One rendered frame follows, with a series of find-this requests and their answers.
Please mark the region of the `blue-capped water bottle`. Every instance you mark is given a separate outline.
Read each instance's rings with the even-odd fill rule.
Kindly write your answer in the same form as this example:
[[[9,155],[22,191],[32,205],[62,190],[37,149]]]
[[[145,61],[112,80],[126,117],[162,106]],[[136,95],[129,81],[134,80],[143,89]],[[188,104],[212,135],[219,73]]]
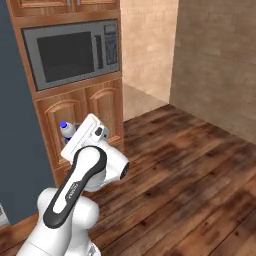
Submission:
[[[62,135],[62,141],[67,144],[72,136],[77,131],[79,125],[77,123],[69,123],[67,121],[60,122],[60,132]]]

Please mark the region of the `arched wooden cabinet door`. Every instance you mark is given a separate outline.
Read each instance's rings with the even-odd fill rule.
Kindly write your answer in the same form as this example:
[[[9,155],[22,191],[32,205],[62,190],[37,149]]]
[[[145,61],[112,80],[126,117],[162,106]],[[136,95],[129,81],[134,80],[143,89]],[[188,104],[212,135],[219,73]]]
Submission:
[[[86,114],[85,98],[80,93],[67,93],[38,100],[36,107],[50,165],[56,169],[64,162],[60,156],[63,149],[60,122],[81,123]]]
[[[116,79],[85,89],[88,112],[96,115],[109,129],[108,142],[116,147],[123,144],[122,80]]]

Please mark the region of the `dark blue-grey fridge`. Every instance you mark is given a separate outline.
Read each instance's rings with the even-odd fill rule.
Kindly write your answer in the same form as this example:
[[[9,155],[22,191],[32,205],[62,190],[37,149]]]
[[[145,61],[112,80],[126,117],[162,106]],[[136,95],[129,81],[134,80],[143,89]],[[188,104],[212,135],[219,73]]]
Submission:
[[[10,223],[33,215],[54,180],[6,0],[0,0],[0,204]]]

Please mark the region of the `flat wooden cabinet door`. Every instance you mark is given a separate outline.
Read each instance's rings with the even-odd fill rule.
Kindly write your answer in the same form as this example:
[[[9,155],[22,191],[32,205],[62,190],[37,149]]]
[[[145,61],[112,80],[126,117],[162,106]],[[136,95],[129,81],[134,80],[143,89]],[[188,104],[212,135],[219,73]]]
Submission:
[[[105,11],[116,10],[119,8],[120,0],[81,0],[81,4],[77,5],[74,0],[76,11]]]
[[[72,10],[66,0],[8,0],[17,17],[63,14]]]

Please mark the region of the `grey built-in microwave oven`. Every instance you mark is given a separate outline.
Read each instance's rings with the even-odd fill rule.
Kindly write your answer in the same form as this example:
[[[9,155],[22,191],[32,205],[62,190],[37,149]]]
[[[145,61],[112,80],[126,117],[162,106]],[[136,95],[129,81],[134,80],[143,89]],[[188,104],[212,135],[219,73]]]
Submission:
[[[22,35],[37,91],[120,70],[116,19],[24,28]]]

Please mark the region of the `tall wooden cabinet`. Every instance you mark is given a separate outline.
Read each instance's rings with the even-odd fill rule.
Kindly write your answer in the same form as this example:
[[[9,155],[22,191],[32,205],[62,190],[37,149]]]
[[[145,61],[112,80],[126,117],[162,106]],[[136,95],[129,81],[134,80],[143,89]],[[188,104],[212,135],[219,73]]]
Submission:
[[[18,44],[18,49],[21,55],[22,63],[24,66],[28,86],[31,92],[32,101],[36,110],[37,118],[39,121],[39,126],[41,129],[41,133],[43,136],[43,140],[45,143],[44,135],[42,132],[42,128],[40,125],[40,117],[39,112],[36,107],[36,102],[38,100],[42,100],[44,98],[67,94],[67,93],[80,93],[84,96],[86,102],[86,114],[88,112],[87,100],[85,95],[85,89],[87,87],[93,86],[95,84],[121,79],[122,80],[122,58],[121,58],[121,10],[120,4],[119,8],[116,10],[105,10],[105,11],[76,11],[74,0],[70,0],[72,10],[68,13],[63,14],[51,14],[51,15],[39,15],[39,16],[23,16],[17,17],[10,7],[10,3],[6,0],[9,14],[11,17],[11,22],[14,28],[14,33],[16,36],[16,41]],[[116,19],[118,21],[118,60],[120,64],[120,70],[117,72],[101,75],[94,78],[89,78],[73,83],[69,83],[63,86],[54,87],[50,89],[46,89],[43,91],[37,91],[34,83],[34,79],[32,76],[32,69],[29,63],[28,55],[25,48],[25,41],[23,39],[22,30],[24,28],[31,27],[44,27],[44,26],[52,26],[52,25],[64,25],[64,24],[73,24],[73,23],[82,23],[82,22],[91,22],[91,21],[100,21],[100,20],[110,20]],[[56,184],[60,184],[64,177],[66,176],[69,168],[69,163],[64,160],[64,162],[56,169],[52,169],[52,175],[54,177],[54,181]]]

